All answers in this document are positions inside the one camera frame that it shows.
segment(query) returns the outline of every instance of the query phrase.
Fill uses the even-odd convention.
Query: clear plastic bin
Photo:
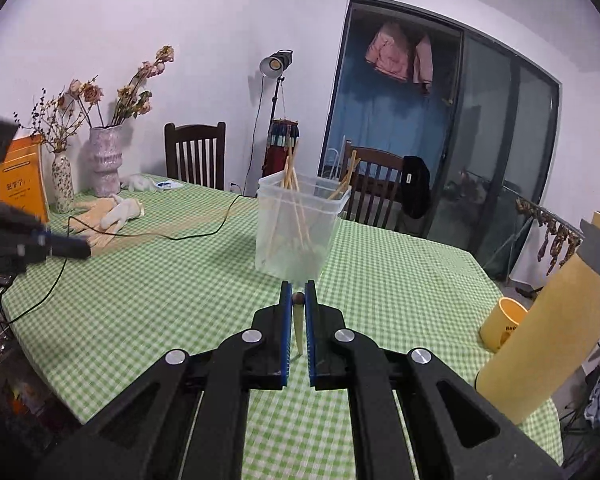
[[[303,284],[320,276],[351,188],[328,200],[337,180],[297,176],[299,192],[280,186],[284,171],[258,181],[256,269]]]

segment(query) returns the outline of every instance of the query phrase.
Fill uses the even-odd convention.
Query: silver screw
[[[425,365],[431,361],[431,352],[424,348],[416,348],[411,352],[411,359],[416,361],[418,364]]]
[[[348,328],[341,328],[340,330],[336,330],[335,333],[335,338],[341,343],[349,343],[353,341],[355,336],[356,335]]]
[[[187,356],[182,350],[171,350],[165,355],[164,360],[170,365],[179,365],[184,362]]]
[[[242,340],[245,343],[257,343],[262,339],[262,332],[260,330],[245,330],[242,332]]]

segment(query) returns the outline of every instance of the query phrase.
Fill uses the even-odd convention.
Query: wooden ball
[[[304,304],[304,292],[294,292],[291,297],[291,301],[294,305],[303,305]]]

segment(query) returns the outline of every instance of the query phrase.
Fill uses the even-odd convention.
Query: yellow cylinder
[[[526,308],[512,298],[500,298],[480,327],[480,338],[497,352],[526,316]]]
[[[600,231],[599,212],[591,224]],[[589,255],[585,263],[574,254],[548,280],[525,322],[478,374],[478,393],[515,424],[564,383],[600,338],[600,274],[590,265],[600,266]]]

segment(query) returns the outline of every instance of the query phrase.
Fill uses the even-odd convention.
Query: flower arrangement
[[[96,85],[96,77],[86,83],[74,79],[69,88],[62,89],[57,97],[47,99],[46,90],[31,111],[31,126],[22,126],[18,114],[14,113],[16,124],[21,128],[32,130],[31,135],[40,134],[43,144],[53,153],[61,153],[67,149],[68,139],[74,136],[86,121],[90,128],[90,113],[93,108],[98,111],[103,128],[120,126],[131,117],[138,117],[151,111],[151,92],[144,85],[151,77],[164,72],[165,64],[174,59],[174,49],[165,45],[155,54],[155,61],[145,61],[136,71],[129,83],[118,89],[118,98],[113,108],[113,116],[105,125],[100,110],[100,101],[104,96],[102,88]]]

